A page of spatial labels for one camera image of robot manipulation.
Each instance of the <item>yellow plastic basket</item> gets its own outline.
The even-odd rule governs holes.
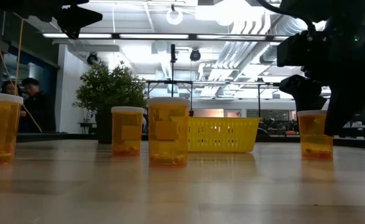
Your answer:
[[[189,118],[189,152],[252,152],[260,118]]]

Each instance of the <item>prescription bottle label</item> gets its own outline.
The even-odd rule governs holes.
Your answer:
[[[141,140],[141,126],[122,126],[122,140]]]
[[[176,140],[177,123],[170,121],[156,121],[155,122],[155,136],[157,140]]]

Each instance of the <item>table surface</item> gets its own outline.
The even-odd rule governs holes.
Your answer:
[[[365,149],[302,161],[299,144],[191,154],[182,169],[112,159],[95,141],[17,145],[0,166],[0,223],[365,223]]]

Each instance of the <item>green plant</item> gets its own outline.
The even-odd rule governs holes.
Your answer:
[[[106,111],[112,106],[145,107],[145,84],[134,77],[123,62],[110,70],[103,62],[92,65],[80,77],[74,106],[91,111]]]

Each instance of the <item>potted plant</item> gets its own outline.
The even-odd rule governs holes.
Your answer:
[[[111,144],[113,106],[145,107],[145,84],[134,77],[121,62],[110,70],[103,62],[92,65],[80,80],[83,85],[76,91],[73,104],[94,111],[97,138],[101,144]]]

